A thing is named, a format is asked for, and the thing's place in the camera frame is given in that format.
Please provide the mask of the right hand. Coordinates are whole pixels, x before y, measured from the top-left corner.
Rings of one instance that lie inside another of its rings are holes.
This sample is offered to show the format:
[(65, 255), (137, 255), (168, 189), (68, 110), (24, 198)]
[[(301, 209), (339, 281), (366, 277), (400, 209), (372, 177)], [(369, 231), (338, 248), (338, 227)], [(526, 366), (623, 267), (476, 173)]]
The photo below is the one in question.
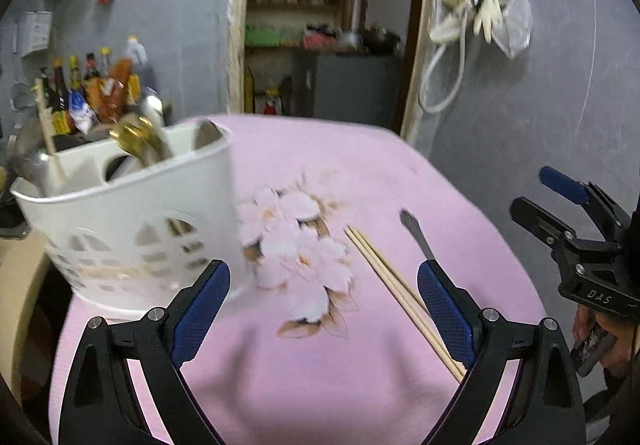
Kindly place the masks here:
[(600, 363), (613, 377), (631, 375), (639, 356), (639, 324), (578, 305), (570, 353), (579, 376), (587, 376)]

